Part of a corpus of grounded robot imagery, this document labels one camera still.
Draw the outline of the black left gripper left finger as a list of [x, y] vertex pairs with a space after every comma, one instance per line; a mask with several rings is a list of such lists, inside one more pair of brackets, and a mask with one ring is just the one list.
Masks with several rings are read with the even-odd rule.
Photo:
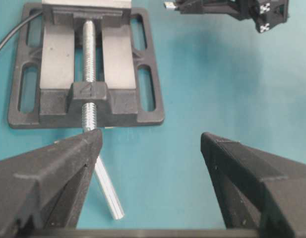
[[0, 238], [75, 228], [102, 147], [95, 129], [0, 161]]

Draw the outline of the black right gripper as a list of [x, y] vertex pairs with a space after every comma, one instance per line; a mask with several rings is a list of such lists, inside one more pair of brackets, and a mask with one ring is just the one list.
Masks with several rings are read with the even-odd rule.
[[264, 33], [289, 18], [288, 0], [177, 0], [181, 14], [226, 14], [237, 20], [250, 17], [258, 33]]

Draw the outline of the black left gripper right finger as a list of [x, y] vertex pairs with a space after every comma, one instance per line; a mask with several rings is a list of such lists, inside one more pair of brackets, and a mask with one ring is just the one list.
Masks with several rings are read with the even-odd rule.
[[200, 150], [228, 229], [306, 238], [306, 164], [209, 132]]

